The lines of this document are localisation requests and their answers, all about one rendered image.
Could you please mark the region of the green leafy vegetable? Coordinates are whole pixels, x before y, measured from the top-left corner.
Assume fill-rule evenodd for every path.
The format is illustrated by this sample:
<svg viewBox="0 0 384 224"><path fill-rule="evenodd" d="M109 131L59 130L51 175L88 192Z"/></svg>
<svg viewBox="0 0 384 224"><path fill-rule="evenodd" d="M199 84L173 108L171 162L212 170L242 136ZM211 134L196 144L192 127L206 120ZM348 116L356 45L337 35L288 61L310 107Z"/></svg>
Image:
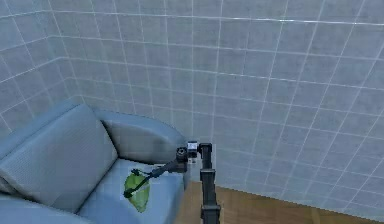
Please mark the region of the green leafy vegetable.
<svg viewBox="0 0 384 224"><path fill-rule="evenodd" d="M150 196L149 178L142 174L131 173L124 182L123 196L139 213L143 213Z"/></svg>

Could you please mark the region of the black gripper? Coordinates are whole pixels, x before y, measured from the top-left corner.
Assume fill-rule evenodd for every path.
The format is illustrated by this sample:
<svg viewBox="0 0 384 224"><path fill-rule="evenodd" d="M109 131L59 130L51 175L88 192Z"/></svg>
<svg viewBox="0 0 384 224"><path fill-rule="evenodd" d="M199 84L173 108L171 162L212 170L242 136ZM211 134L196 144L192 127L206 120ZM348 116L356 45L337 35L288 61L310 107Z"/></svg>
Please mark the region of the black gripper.
<svg viewBox="0 0 384 224"><path fill-rule="evenodd" d="M165 172L169 173L186 173L188 168L188 152L185 147L180 147L176 150L176 158L165 165L153 169L151 172L144 172L140 169L132 169L130 175L126 178L124 183L124 196L132 198L140 194L148 196L150 192L150 182L148 177L158 178Z"/></svg>

